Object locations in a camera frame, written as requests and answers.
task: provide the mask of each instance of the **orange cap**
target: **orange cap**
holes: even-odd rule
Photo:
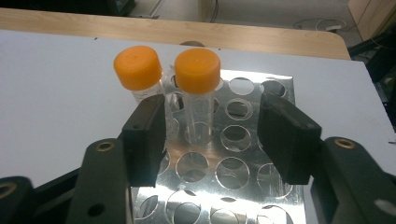
[[[122,86],[130,91],[152,87],[161,79],[163,72],[157,53],[148,46],[123,50],[114,60],[114,69]]]
[[[175,61],[176,83],[192,94],[213,91],[220,82],[220,59],[208,49],[188,49]]]

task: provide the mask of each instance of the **circular hole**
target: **circular hole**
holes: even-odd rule
[[[162,174],[165,172],[165,170],[169,167],[169,153],[166,152],[166,155],[163,157],[163,160],[161,161],[160,164],[160,171],[158,172],[158,175]]]
[[[186,182],[197,182],[205,177],[208,168],[206,158],[198,152],[184,154],[177,162],[177,174]]]
[[[249,79],[244,77],[236,77],[230,81],[230,89],[238,95],[248,95],[253,92],[254,85]]]
[[[266,206],[259,211],[257,215],[257,223],[260,224],[274,224],[285,223],[293,224],[290,215],[280,207]]]
[[[274,224],[274,222],[271,221],[271,219],[269,219],[268,217],[265,217],[265,216],[257,216],[257,223],[258,224]]]
[[[96,146],[96,150],[97,151],[108,151],[108,150],[110,150],[111,148],[113,148],[115,145],[114,145],[114,143],[112,143],[112,142],[103,142],[103,143],[101,143],[101,144],[99,144],[99,145],[97,145]]]
[[[223,80],[221,78],[220,82],[219,82],[219,85],[215,88],[215,91],[218,91],[219,89],[221,89],[222,85],[223,85]]]
[[[227,209],[220,209],[212,214],[210,221],[213,224],[238,224],[239,220],[236,215]]]
[[[198,219],[201,208],[193,203],[183,203],[175,211],[175,224],[193,224]]]
[[[241,189],[248,182],[248,167],[237,158],[228,158],[219,164],[216,177],[227,189]]]
[[[157,195],[147,198],[140,206],[139,211],[136,213],[136,218],[148,217],[157,208],[157,204],[158,204]]]
[[[171,223],[194,223],[201,212],[201,203],[194,192],[181,190],[166,203],[166,215]]]
[[[245,128],[233,125],[222,131],[220,135],[221,143],[229,150],[239,152],[250,146],[251,136]]]
[[[178,85],[176,84],[176,77],[175,76],[171,77],[171,83],[172,83],[173,87],[178,88]]]
[[[280,177],[279,172],[272,163],[264,165],[259,170],[257,182],[266,197],[283,197],[292,188],[292,185],[283,182],[282,177]]]
[[[90,209],[88,209],[88,215],[90,217],[98,217],[103,212],[105,212],[105,206],[101,203],[94,204]]]
[[[218,110],[219,110],[219,101],[218,101],[218,99],[215,98],[215,102],[213,105],[213,113],[218,112]]]
[[[203,122],[193,123],[186,129],[186,140],[197,146],[204,146],[212,141],[213,128]]]
[[[354,149],[355,144],[347,139],[344,138],[337,138],[334,140],[335,144],[339,147],[347,148],[347,149]]]
[[[260,90],[265,93],[283,96],[286,92],[285,86],[275,80],[264,81],[260,85]]]
[[[0,185],[0,199],[7,197],[9,194],[14,192],[17,185],[13,182],[6,182]]]
[[[168,101],[172,112],[177,112],[184,108],[183,94],[180,92],[166,94],[166,100]]]
[[[251,104],[243,99],[231,100],[226,106],[227,115],[236,120],[248,119],[253,113]]]
[[[190,196],[196,196],[196,194],[194,192],[192,192],[191,190],[185,189],[184,192],[186,192],[186,194],[188,194]]]
[[[234,198],[222,198],[221,200],[226,203],[233,203],[236,201]]]

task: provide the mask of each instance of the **reflective metal surface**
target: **reflective metal surface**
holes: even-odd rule
[[[294,103],[292,77],[222,70],[213,140],[191,146],[173,76],[171,67],[163,83],[179,132],[165,144],[157,187],[135,197],[135,222],[305,223],[303,187],[282,182],[256,135],[262,92]]]

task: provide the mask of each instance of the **black cable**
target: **black cable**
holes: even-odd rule
[[[210,19],[211,23],[215,22],[216,17],[218,16],[218,13],[219,13],[219,0],[216,0],[215,10],[213,12],[212,19]]]

